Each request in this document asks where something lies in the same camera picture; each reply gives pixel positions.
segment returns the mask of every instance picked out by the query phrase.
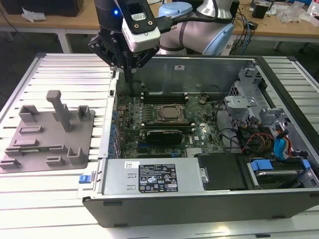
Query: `motherboard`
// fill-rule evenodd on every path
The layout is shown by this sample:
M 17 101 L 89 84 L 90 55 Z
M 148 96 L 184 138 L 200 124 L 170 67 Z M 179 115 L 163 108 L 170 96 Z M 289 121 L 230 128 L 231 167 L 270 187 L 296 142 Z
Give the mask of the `motherboard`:
M 224 152 L 215 127 L 215 102 L 203 104 L 201 95 L 184 99 L 149 100 L 119 94 L 116 125 L 120 157 L 194 157 L 198 153 Z

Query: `aluminum extrusion table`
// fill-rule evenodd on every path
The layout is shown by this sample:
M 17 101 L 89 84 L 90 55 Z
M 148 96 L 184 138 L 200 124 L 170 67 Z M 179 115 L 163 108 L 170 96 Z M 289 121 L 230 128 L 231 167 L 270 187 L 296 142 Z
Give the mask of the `aluminum extrusion table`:
M 265 60 L 318 131 L 316 81 L 298 62 L 286 57 L 265 57 Z M 281 239 L 318 238 L 319 207 L 291 219 L 117 229 L 100 227 L 82 205 L 77 190 L 79 176 L 97 166 L 112 74 L 106 63 L 93 54 L 47 54 L 35 58 L 0 113 L 0 156 L 20 121 L 21 106 L 34 104 L 39 110 L 51 111 L 52 105 L 45 100 L 46 92 L 57 89 L 62 92 L 61 100 L 69 109 L 88 105 L 96 111 L 90 145 L 91 162 L 87 169 L 1 174 L 1 238 L 193 239 L 255 238 L 255 234 L 270 234 L 271 238 Z M 276 102 L 275 95 L 271 92 L 270 95 Z

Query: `computer case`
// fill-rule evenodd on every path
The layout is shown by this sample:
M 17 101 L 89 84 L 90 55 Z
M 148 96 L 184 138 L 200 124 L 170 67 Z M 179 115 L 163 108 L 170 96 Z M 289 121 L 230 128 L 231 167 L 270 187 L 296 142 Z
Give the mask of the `computer case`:
M 83 0 L 0 0 L 8 14 L 21 14 L 22 8 L 46 15 L 77 16 Z

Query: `warning label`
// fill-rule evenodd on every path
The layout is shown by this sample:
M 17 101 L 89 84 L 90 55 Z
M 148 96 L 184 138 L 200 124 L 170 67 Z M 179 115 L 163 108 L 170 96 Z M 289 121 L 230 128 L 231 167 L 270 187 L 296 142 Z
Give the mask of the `warning label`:
M 139 165 L 139 191 L 178 192 L 175 164 Z

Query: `blue latch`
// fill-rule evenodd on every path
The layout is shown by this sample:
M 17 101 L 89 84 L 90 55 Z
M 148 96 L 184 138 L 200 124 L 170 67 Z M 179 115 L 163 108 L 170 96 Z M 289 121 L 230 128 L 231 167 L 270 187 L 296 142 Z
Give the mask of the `blue latch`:
M 251 162 L 251 166 L 254 171 L 261 171 L 261 170 L 273 170 L 273 166 L 271 165 L 270 160 L 268 159 L 255 159 Z
M 308 162 L 308 160 L 303 159 L 303 164 L 304 164 L 304 167 L 305 167 L 306 169 L 309 169 L 309 168 L 310 168 L 310 163 Z
M 79 178 L 79 184 L 91 183 L 91 175 L 81 175 Z

